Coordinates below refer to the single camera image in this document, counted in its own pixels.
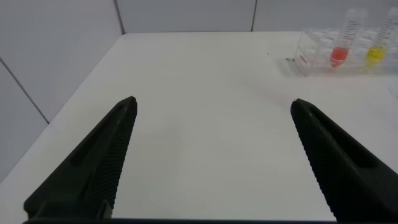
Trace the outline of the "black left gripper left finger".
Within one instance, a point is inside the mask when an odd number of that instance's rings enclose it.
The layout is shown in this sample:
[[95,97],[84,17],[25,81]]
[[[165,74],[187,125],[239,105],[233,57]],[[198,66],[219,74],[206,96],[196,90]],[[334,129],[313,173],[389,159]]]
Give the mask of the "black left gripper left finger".
[[28,218],[111,218],[136,116],[133,96],[117,103],[27,198]]

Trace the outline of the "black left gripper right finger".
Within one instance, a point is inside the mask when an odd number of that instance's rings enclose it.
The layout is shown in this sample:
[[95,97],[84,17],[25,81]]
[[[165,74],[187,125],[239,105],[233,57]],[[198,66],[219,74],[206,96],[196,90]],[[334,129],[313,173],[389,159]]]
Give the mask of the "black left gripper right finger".
[[396,222],[397,173],[315,105],[290,113],[325,200],[339,222]]

